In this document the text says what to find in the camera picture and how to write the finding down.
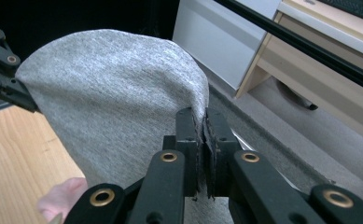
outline black metal bracket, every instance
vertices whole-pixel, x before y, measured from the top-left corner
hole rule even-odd
[[[4,32],[0,30],[0,99],[31,112],[38,111],[26,87],[15,78],[20,64],[21,59],[12,53]]]
[[[184,197],[196,192],[196,181],[187,180],[197,176],[199,144],[191,129],[191,109],[180,110],[176,120],[176,136],[164,137],[163,151],[152,157],[144,179],[125,190],[107,184],[89,189],[65,223],[183,223]],[[229,197],[234,223],[363,223],[363,201],[355,194],[321,185],[310,196],[303,195],[261,154],[241,150],[220,113],[207,109],[205,123],[210,129],[206,130],[212,141],[209,144],[216,146],[214,153],[203,154],[215,170],[206,173],[212,181],[208,182],[213,186],[211,195]],[[179,150],[176,142],[182,145]]]

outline light wood panel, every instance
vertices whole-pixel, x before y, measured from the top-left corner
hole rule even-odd
[[[282,13],[276,13],[274,17],[274,22],[279,22],[282,17]],[[257,66],[257,63],[260,59],[260,55],[266,49],[266,45],[268,45],[269,40],[271,39],[272,35],[267,33],[265,38],[262,40],[262,44],[259,46],[256,56],[254,57],[253,62],[250,64],[250,67],[247,69],[245,73],[245,77],[240,85],[239,90],[236,92],[236,98],[241,97],[248,91],[254,89],[257,85],[268,79],[271,75],[267,73],[265,70],[261,69]]]
[[[279,24],[363,69],[363,54],[289,16],[278,13]],[[270,74],[293,91],[325,109],[363,136],[363,88],[275,36],[261,46],[243,83],[259,83]],[[254,86],[242,85],[237,96]]]
[[[358,39],[363,40],[363,19],[357,16],[319,1],[283,0],[283,2],[314,16],[349,35],[353,35]]]
[[[45,223],[37,200],[83,176],[45,117],[12,106],[0,111],[0,223]]]

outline brass screw insert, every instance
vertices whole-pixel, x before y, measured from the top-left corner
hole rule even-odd
[[[347,195],[333,189],[324,190],[323,195],[327,201],[342,208],[351,208],[354,205],[353,201]]]
[[[251,152],[246,152],[242,154],[242,159],[248,162],[257,162],[259,161],[259,156]]]
[[[171,152],[161,154],[161,159],[163,161],[175,161],[177,160],[177,155]]]
[[[98,196],[106,196],[103,200],[98,199]],[[98,189],[91,195],[91,205],[101,207],[108,205],[115,199],[115,192],[112,189]]]
[[[7,60],[8,60],[9,63],[15,63],[17,61],[16,57],[13,56],[13,55],[8,56]]]

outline black background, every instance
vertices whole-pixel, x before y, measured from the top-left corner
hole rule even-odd
[[[152,14],[152,1],[158,13]],[[156,33],[171,39],[179,0],[0,0],[0,29],[15,54],[26,59],[48,42],[78,31],[117,29],[147,33],[148,19]]]

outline gray cloth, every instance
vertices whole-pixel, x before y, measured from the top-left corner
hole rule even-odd
[[[90,186],[143,177],[175,113],[192,107],[201,131],[205,74],[175,43],[113,30],[76,33],[32,54],[16,77]],[[225,200],[186,199],[185,223],[231,223]]]

